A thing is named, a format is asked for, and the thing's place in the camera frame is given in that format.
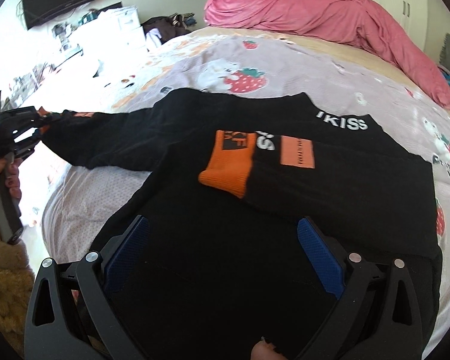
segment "mattress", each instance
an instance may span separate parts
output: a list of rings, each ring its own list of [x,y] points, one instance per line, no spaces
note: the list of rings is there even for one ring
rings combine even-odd
[[[217,57],[214,50],[225,40],[249,50],[250,61],[238,63],[233,53]],[[267,61],[270,56],[265,42],[282,42],[288,51],[298,53],[298,62],[290,66],[280,56]],[[250,98],[306,92],[315,105],[331,114],[370,114],[399,144],[433,163],[437,242],[443,252],[443,269],[438,318],[424,357],[433,349],[450,327],[450,112],[433,103],[399,69],[368,52],[264,31],[205,28],[142,55],[125,70],[101,88],[98,102],[76,111],[130,112],[152,107],[172,89],[202,90],[210,80],[219,78],[214,92]],[[254,90],[236,85],[230,88],[230,81],[223,81],[234,72],[251,71],[262,77],[262,81],[254,81],[258,85]],[[267,77],[278,77],[283,85],[265,88]],[[54,154],[46,155],[55,166],[41,221],[43,239],[58,262],[79,260],[105,221],[128,201],[149,173],[115,167],[88,170],[66,163],[57,166],[59,160],[52,160]],[[34,162],[43,162],[40,156],[34,156],[24,165],[33,167]]]

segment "white cartoon bear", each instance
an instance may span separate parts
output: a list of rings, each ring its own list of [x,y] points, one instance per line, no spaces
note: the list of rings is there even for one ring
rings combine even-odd
[[[207,63],[204,71],[200,73],[197,79],[198,88],[201,91],[223,92],[231,89],[231,84],[225,84],[225,79],[236,81],[239,79],[233,73],[240,69],[234,62],[228,62],[224,59],[216,59]]]
[[[422,118],[425,130],[432,135],[433,143],[437,149],[437,156],[440,160],[450,163],[450,142],[449,140],[439,132],[435,123],[429,121],[425,117]]]

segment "fur coat sleeve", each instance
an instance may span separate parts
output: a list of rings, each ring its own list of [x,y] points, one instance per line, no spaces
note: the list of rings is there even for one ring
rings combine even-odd
[[[25,245],[0,241],[0,332],[23,357],[23,333],[34,285]]]

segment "strawberry print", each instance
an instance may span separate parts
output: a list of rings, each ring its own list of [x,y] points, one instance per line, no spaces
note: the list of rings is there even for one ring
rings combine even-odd
[[[441,237],[445,232],[445,216],[443,214],[442,206],[440,206],[437,199],[435,200],[437,202],[437,234]]]
[[[244,40],[243,45],[247,50],[255,50],[258,47],[257,42],[253,40]]]
[[[232,93],[249,93],[263,88],[267,84],[264,72],[254,68],[245,68],[233,73],[238,79],[227,78],[223,82],[232,87],[228,90]]]

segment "orange sock-like cuff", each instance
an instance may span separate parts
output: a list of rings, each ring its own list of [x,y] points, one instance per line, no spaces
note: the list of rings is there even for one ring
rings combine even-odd
[[[199,174],[200,183],[243,198],[256,140],[255,133],[218,130],[207,168]]]

